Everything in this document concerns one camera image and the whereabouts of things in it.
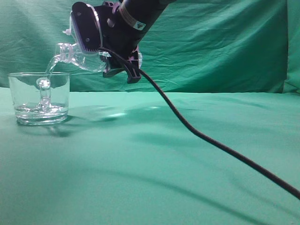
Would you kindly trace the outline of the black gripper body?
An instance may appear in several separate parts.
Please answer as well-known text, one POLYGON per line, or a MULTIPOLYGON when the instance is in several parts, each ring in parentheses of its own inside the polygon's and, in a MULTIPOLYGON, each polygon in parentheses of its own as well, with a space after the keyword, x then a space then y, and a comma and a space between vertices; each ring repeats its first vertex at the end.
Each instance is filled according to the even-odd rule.
POLYGON ((147 33, 146 3, 142 1, 104 1, 96 7, 103 47, 121 56, 129 55, 147 33))

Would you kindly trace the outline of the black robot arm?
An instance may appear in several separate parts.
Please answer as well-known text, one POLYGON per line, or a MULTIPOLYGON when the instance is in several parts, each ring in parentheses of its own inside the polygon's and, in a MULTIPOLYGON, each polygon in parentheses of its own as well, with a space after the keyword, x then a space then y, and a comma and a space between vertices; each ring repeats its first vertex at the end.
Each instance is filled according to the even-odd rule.
POLYGON ((170 0, 104 1, 100 6, 84 2, 72 5, 75 39, 85 55, 95 54, 103 77, 125 71, 127 82, 141 79, 142 57, 138 44, 159 18, 170 0))

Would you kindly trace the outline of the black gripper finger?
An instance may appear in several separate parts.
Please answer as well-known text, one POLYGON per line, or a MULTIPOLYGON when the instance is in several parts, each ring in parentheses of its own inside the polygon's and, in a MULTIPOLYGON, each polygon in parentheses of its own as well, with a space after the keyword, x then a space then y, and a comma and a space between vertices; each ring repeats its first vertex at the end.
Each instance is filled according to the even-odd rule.
POLYGON ((137 83, 141 79, 141 74, 137 68, 141 67, 141 52, 139 48, 135 48, 129 55, 121 56, 108 51, 110 56, 102 57, 105 62, 105 69, 103 71, 104 78, 110 78, 118 73, 127 73, 127 83, 137 83))
POLYGON ((72 5, 71 21, 75 38, 84 54, 96 54, 103 46, 99 16, 95 8, 84 2, 72 5))

